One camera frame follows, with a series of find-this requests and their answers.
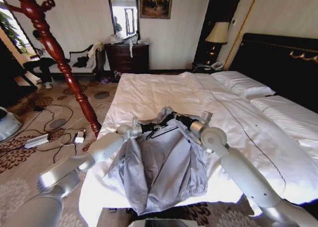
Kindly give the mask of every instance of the power adapter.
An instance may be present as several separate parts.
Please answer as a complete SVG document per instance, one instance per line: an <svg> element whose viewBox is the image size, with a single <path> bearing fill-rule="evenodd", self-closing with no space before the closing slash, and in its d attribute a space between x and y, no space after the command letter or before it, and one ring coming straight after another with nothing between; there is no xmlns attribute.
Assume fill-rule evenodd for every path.
<svg viewBox="0 0 318 227"><path fill-rule="evenodd" d="M84 139L85 139L85 130L79 131L77 134L75 134L74 143L81 144L84 142Z"/></svg>

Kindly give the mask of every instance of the carved bedpost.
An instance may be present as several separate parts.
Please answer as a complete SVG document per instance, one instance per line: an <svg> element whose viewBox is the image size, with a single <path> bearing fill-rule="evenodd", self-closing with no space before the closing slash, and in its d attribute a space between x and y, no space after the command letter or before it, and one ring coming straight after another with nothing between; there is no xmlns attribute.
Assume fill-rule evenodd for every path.
<svg viewBox="0 0 318 227"><path fill-rule="evenodd" d="M51 57L57 62L59 70L64 74L66 83L71 91L75 93L76 101L79 103L84 116L90 122L92 130L95 135L101 128L97 120L97 116L90 105L87 96L83 94L79 82L73 76L69 64L65 60L62 47L56 41L50 32L50 26L45 20L45 13L50 10L55 3L53 0L46 0L40 6L35 0L19 0L21 2L22 12L31 19L33 26L40 32L44 46Z"/></svg>

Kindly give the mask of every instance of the nightstand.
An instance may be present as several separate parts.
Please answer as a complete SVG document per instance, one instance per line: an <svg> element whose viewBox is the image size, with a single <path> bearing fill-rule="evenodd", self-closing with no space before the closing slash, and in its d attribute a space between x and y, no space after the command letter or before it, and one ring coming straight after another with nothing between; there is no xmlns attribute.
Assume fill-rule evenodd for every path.
<svg viewBox="0 0 318 227"><path fill-rule="evenodd" d="M193 73L212 74L212 73L220 72L220 71L217 71L217 70L213 69L212 67L207 67L204 64L192 64L192 72Z"/></svg>

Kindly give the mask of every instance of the framed painting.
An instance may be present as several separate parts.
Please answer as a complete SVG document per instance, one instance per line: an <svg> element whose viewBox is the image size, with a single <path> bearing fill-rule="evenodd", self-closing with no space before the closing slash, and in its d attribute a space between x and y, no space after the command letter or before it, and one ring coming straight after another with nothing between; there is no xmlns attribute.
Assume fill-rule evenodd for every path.
<svg viewBox="0 0 318 227"><path fill-rule="evenodd" d="M170 19L172 0L140 0L141 18Z"/></svg>

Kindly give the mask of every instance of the patterned carpet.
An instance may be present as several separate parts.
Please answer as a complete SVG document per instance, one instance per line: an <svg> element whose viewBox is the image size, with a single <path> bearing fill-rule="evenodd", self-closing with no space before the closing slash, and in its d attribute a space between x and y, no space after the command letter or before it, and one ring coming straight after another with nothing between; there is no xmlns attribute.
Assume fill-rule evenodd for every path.
<svg viewBox="0 0 318 227"><path fill-rule="evenodd" d="M98 120L103 122L115 95L117 84L101 84L80 77L81 88L96 111ZM27 199L41 191L37 184L39 173L71 154L83 153L89 148L95 136L86 119L78 121L66 131L62 143L70 143L74 134L86 129L83 144L63 146L59 139L64 131L82 117L75 96L65 81L57 80L51 90L38 85L37 91L18 101L8 110L23 121L22 128L9 140L0 143L0 226ZM26 150L25 142L33 137L49 133L49 143ZM82 181L85 173L80 174L81 183L77 189L64 198L64 209L59 227L85 227L87 224L78 211ZM104 209L98 226L124 227L133 220L147 217L196 220L199 225L218 227L266 227L270 221L265 217L250 218L253 212L246 198L238 203L199 203L185 207L175 207L161 213L137 216L132 209Z"/></svg>

